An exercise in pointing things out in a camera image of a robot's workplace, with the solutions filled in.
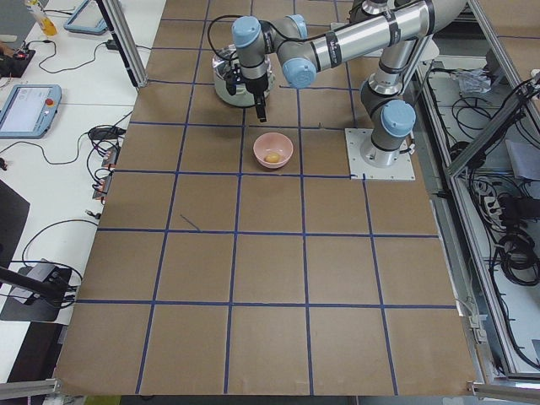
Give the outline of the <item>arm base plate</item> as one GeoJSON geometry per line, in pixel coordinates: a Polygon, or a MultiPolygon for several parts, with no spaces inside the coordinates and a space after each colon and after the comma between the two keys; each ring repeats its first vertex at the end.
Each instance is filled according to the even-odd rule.
{"type": "Polygon", "coordinates": [[[415,181],[409,145],[406,139],[394,151],[378,149],[370,128],[344,130],[350,177],[355,180],[415,181]]]}

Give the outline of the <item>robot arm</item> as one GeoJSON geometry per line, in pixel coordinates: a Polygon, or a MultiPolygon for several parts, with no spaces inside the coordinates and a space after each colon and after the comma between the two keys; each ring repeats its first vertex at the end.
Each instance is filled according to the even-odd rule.
{"type": "Polygon", "coordinates": [[[416,67],[413,55],[421,41],[445,28],[465,5],[463,1],[423,0],[389,8],[385,1],[356,1],[348,24],[312,38],[298,14],[274,21],[241,16],[232,24],[235,55],[224,79],[225,88],[234,95],[237,86],[244,85],[259,121],[265,122],[267,55],[277,55],[291,87],[304,89],[319,72],[380,50],[378,68],[360,90],[374,123],[360,153],[369,165],[389,167],[416,121],[413,107],[401,97],[405,72],[416,67]]]}

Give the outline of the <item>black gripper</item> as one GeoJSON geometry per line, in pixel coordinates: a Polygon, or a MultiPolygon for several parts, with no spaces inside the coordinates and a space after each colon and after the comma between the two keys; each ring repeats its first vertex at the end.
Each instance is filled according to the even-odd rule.
{"type": "Polygon", "coordinates": [[[256,116],[259,122],[267,121],[265,93],[269,87],[266,58],[255,67],[244,67],[237,60],[228,62],[229,70],[224,74],[225,88],[229,95],[236,95],[236,88],[243,84],[254,96],[256,116]]]}

